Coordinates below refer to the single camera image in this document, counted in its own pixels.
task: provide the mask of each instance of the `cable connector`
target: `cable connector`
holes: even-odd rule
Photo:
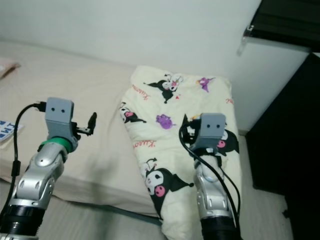
[[[40,101],[35,103],[35,107],[40,111],[45,113],[46,112],[46,107],[47,107],[47,103],[45,101]]]

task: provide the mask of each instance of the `pillow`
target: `pillow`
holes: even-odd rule
[[[20,64],[8,58],[0,57],[0,79],[4,78],[15,68],[20,67]]]

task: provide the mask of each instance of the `mattress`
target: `mattress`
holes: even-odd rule
[[[97,112],[94,135],[82,136],[77,150],[69,154],[53,194],[66,201],[157,216],[118,112],[135,67],[10,42],[0,42],[0,55],[21,64],[0,80],[0,120],[14,122],[26,105],[48,97],[72,100],[72,120],[80,127],[86,127]],[[44,113],[33,109],[20,123],[24,125],[18,135],[23,173],[48,130]],[[13,159],[11,141],[0,150],[0,176],[6,181],[11,178]]]

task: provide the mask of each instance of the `blanket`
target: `blanket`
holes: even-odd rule
[[[231,84],[218,76],[196,76],[139,66],[119,112],[126,126],[145,186],[169,240],[197,240],[201,225],[194,160],[179,141],[184,118],[201,113],[226,116],[218,152],[222,168],[241,190],[238,130]],[[226,182],[238,204],[236,192]]]

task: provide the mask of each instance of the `floor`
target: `floor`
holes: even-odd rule
[[[293,240],[283,196],[252,188],[247,144],[239,138],[243,172],[240,225],[243,240]],[[1,182],[1,203],[9,185]],[[159,226],[129,216],[53,197],[39,231],[40,240],[165,240]]]

